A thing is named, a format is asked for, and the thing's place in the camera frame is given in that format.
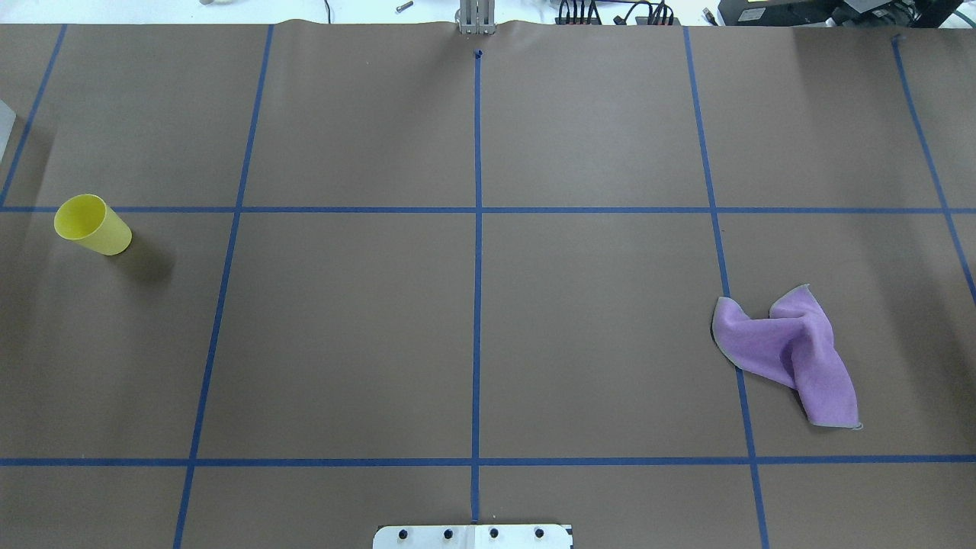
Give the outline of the purple microfiber cloth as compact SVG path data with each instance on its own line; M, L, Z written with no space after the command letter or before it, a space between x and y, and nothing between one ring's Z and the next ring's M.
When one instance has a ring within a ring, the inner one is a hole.
M711 336L740 371L794 390L810 424L829 429L863 428L854 383L836 350L825 310L801 284L750 317L730 297L718 297Z

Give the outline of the yellow plastic cup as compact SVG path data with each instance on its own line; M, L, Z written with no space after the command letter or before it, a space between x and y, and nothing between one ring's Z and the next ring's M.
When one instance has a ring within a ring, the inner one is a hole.
M59 237L104 256L118 255L130 246L132 229L95 194L71 197L53 217Z

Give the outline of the aluminium frame post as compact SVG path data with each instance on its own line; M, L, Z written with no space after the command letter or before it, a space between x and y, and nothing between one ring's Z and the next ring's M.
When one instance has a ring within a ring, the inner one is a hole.
M494 0L460 0L454 14L460 34L493 35L497 31Z

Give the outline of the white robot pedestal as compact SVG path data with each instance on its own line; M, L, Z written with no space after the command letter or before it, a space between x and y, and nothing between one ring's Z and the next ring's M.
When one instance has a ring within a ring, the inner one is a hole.
M573 548L569 525L388 525L373 548Z

